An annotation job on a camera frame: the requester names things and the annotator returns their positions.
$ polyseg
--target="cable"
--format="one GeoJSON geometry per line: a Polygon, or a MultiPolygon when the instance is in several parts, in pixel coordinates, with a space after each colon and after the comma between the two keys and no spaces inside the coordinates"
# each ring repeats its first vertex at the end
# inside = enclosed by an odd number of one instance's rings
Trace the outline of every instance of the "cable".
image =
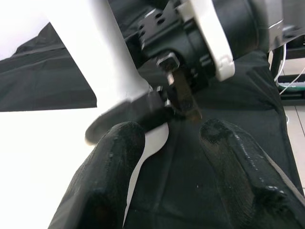
{"type": "Polygon", "coordinates": [[[283,94],[295,81],[297,81],[298,78],[301,77],[301,75],[303,74],[304,71],[305,71],[305,68],[303,68],[302,72],[284,90],[282,90],[280,94],[283,94]]]}
{"type": "Polygon", "coordinates": [[[278,74],[276,75],[276,77],[274,78],[274,81],[277,82],[278,78],[281,76],[281,73],[284,69],[284,65],[285,65],[285,62],[286,62],[286,51],[287,51],[287,44],[284,44],[284,50],[283,50],[283,63],[282,63],[282,66],[278,72],[278,74]]]}

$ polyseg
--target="black cloth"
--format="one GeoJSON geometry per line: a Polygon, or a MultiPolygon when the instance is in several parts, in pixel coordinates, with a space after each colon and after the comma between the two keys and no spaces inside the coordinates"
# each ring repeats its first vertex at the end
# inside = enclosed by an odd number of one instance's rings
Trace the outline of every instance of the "black cloth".
{"type": "MultiPolygon", "coordinates": [[[[125,37],[135,32],[137,21],[152,10],[140,0],[111,0],[110,4],[125,37]]],[[[166,145],[141,169],[126,228],[231,228],[215,174],[199,143],[200,127],[210,118],[249,132],[303,193],[266,55],[253,52],[235,64],[233,78],[214,81],[195,95],[202,123],[169,123],[166,145]]],[[[139,72],[152,86],[166,84],[152,63],[139,72]]],[[[93,91],[50,24],[15,55],[0,62],[0,111],[95,106],[93,91]]]]}

